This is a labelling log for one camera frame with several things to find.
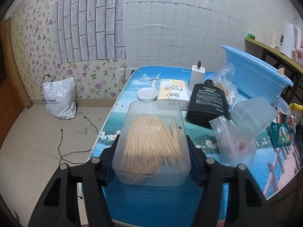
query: blue plastic tub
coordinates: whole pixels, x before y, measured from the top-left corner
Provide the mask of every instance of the blue plastic tub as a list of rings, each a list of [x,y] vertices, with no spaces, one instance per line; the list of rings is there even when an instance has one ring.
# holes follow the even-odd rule
[[[226,45],[221,47],[226,52],[226,64],[232,63],[235,67],[233,83],[249,97],[262,96],[273,103],[285,87],[294,85],[289,78],[277,73],[277,69],[263,60]]]

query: yellow lid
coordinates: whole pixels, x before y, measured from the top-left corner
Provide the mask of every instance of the yellow lid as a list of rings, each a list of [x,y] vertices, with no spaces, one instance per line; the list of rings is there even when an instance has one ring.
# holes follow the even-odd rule
[[[298,105],[297,103],[291,103],[290,108],[292,110],[296,109],[296,110],[300,111],[301,113],[303,113],[303,106]]]

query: white round lid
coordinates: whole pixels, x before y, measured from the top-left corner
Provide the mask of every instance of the white round lid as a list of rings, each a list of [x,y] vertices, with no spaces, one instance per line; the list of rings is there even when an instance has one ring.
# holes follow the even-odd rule
[[[142,101],[153,101],[158,96],[158,90],[154,87],[142,88],[137,91],[137,97]]]

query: wooden door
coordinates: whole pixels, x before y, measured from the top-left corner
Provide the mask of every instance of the wooden door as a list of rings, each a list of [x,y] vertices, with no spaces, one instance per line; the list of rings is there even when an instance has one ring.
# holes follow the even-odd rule
[[[3,34],[1,26],[0,24],[0,34]],[[0,148],[13,123],[25,108],[8,70],[7,59],[5,59],[3,52],[2,38],[0,35],[0,69],[2,69],[0,76]]]

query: gray brick wallpaper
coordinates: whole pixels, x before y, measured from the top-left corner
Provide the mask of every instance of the gray brick wallpaper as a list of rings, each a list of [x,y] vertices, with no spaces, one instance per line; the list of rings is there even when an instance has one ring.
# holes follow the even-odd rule
[[[52,8],[57,64],[125,59],[124,0],[59,0]]]

